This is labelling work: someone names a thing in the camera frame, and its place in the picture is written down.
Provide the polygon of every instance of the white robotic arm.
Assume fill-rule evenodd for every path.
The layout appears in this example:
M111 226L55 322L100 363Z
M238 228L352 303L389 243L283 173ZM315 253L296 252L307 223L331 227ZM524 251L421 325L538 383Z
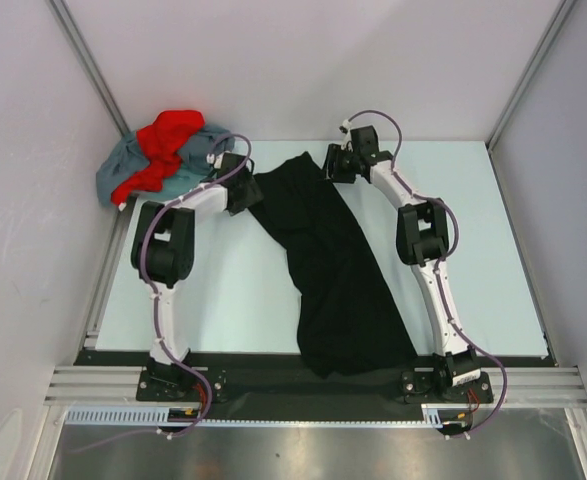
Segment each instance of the white robotic arm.
M209 216L222 213L226 210L228 202L228 190L222 185L215 185L206 190L202 190L197 195L176 205L176 209L191 211L195 217L195 225L206 220ZM163 334L166 347L173 356L183 361L189 353L190 346L186 332L176 327L176 319L179 318L175 312L175 292L181 282L169 288L165 283L156 282L159 289L159 311L158 322L160 331ZM149 287L149 293L153 297L156 295ZM170 365L171 359L161 348L159 341L155 341L151 347L151 357L159 363Z
M379 162L370 168L370 182L384 194L391 205L398 211L407 205L423 203L422 200L417 199L412 194L414 189L407 190L394 178L390 160ZM411 270L424 296L424 303L426 304L426 310L433 330L434 353L441 357L446 357L447 354L454 356L467 352L469 348L468 344L457 335L451 326L451 323L454 322L460 330L464 330L460 323L449 286L446 260L425 260L422 265L419 263L411 265ZM448 307L449 313L451 314L450 321L447 308L444 305L444 299L438 287L436 271L439 272L439 280L447 303L446 307ZM453 386L456 386L470 380L476 380L479 376L480 369L477 368L471 371L461 372L459 375L453 375L451 382Z

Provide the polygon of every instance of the black mounting plate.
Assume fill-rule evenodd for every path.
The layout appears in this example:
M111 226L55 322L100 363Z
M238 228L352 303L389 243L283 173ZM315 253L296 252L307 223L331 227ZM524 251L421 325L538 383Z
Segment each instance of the black mounting plate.
M480 378L456 387L442 389L433 371L405 371L400 378L404 402L407 404L420 403L459 403L468 405L468 392L473 390L481 403L493 403L493 389L489 374L480 373Z
M211 385L213 403L226 400L226 371L220 368L199 371ZM135 399L138 402L197 402L199 394L190 386L176 385L153 378L146 367L142 368Z

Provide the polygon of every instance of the purple cable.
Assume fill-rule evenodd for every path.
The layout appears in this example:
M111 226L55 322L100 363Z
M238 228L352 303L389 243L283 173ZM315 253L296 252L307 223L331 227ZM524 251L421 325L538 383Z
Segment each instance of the purple cable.
M374 115L379 115L381 117L386 118L388 121L390 121L393 124L393 126L397 130L398 142L397 142L397 147L395 147L395 152L393 152L393 159L391 160L391 172L392 172L393 178L395 178L400 183L400 185L402 185L402 187L407 192L409 192L409 194L411 196L417 198L418 200L422 200L422 201L430 200L434 203L437 203L438 205L441 205L442 208L444 208L444 210L446 211L446 214L451 219L451 222L453 223L453 244L451 245L451 248L449 248L449 250L444 255L442 255L435 262L435 265L433 266L433 273L435 274L438 291L440 293L440 298L442 299L442 305L444 306L444 311L446 313L447 321L449 322L449 325L451 325L451 327L453 327L453 330L455 330L455 333L457 333L462 338L462 340L464 340L467 343L467 345L473 347L475 350L477 350L482 355L484 355L486 358L488 358L493 363L495 363L495 365L500 369L500 372L502 373L502 379L503 379L502 392L500 393L500 398L498 399L497 403L495 404L495 407L493 408L491 413L488 415L488 417L486 417L482 423L480 423L474 427L471 427L469 432L474 432L474 431L482 428L484 425L486 425L495 416L495 414L500 411L500 408L502 408L502 405L504 404L504 400L506 399L506 389L508 386L508 377L506 375L506 368L504 368L504 365L502 364L502 362L500 362L500 360L497 357L495 357L494 355L491 355L486 350L480 348L475 342L473 342L468 336L466 336L466 334L464 332L462 332L462 329L460 327L458 327L456 325L456 323L453 319L453 315L451 314L451 307L449 306L448 300L446 298L446 293L444 292L444 284L442 283L442 278L440 277L439 266L440 266L440 263L442 263L448 257L450 257L453 254L453 252L455 252L455 250L457 249L457 246L458 246L459 240L460 240L460 226L458 224L458 221L457 221L455 214L453 213L453 210L451 210L446 203L444 203L439 198L425 197L423 195L415 193L415 191L410 187L410 185L400 176L399 173L396 172L395 162L397 161L397 156L400 152L400 147L402 146L402 129L400 128L400 125L395 121L395 119L393 117L391 117L387 113L381 112L380 110L362 110L361 112L358 112L355 115L353 115L351 118L349 118L348 121L351 122L355 118L359 117L360 115L364 115L367 113L372 113ZM462 435L454 435L454 438L459 438L459 437L463 437L463 436L464 436L463 434Z
M206 417L206 415L209 412L209 409L211 408L213 391L211 389L211 384L206 379L206 377L204 375L202 375L200 372L198 372L197 370L195 370L194 368L191 368L188 365L185 365L184 363L182 363L181 360L177 359L175 357L175 355L173 355L171 353L171 351L167 347L166 343L164 342L164 338L162 337L162 329L160 327L160 315L159 315L159 308L160 308L159 293L160 293L160 290L157 288L157 285L155 284L155 282L153 280L151 280L151 277L149 277L148 271L146 270L146 256L148 253L149 243L151 241L151 238L153 237L153 232L155 230L155 227L157 227L157 224L160 222L161 218L166 214L166 212L168 212L171 208L181 204L185 200L192 198L195 195L203 192L204 190L208 190L209 188L212 188L213 186L219 185L222 182L228 180L229 178L231 178L234 175L236 175L237 173L239 173L246 166L247 162L249 161L249 157L251 156L251 149L252 149L251 141L247 137L245 137L244 135L240 135L238 133L225 133L223 135L218 136L215 139L215 142L213 142L213 145L211 145L211 148L209 149L209 154L212 154L214 152L215 147L220 142L222 142L228 138L231 138L231 137L240 138L240 139L244 140L248 146L248 151L246 152L246 156L244 157L242 162L237 167L235 167L233 170L231 170L229 173L227 173L226 175L223 175L220 178L216 178L215 180L213 180L212 182L209 182L209 183L201 183L200 185L198 185L198 187L194 188L193 190L186 193L185 195L181 195L178 198L171 200L166 205L164 205L164 207L162 207L162 209L157 213L157 215L155 215L155 217L153 217L153 220L151 221L151 224L149 225L149 228L146 231L146 234L144 235L144 240L142 241L142 249L140 251L140 273L142 274L142 278L144 279L144 281L151 287L151 290L155 294L155 298L153 299L153 327L155 329L156 338L160 339L159 340L160 348L165 353L165 355L169 358L169 360L171 360L171 362L175 363L182 370L184 370L187 373L196 377L200 382L202 382L204 384L204 388L206 389L206 404L204 405L204 409L202 410L202 413L200 414L200 416L198 418L194 419L193 422L191 422L191 424L188 427L185 427L180 432L171 434L171 438L180 438L180 437L186 435L189 431L191 431L193 429L193 427L195 427L198 423L200 423ZM101 446L107 445L111 442L121 440L123 438L131 437L134 435L138 435L141 433L157 433L157 430L150 429L150 428L132 430L129 432L121 433L119 435L115 435L115 436L107 438L105 440L100 440L99 442L95 442L95 443L92 443L90 445L86 445L81 448L69 450L68 452L72 453L72 454L83 453L87 450L91 450L96 447L101 447Z

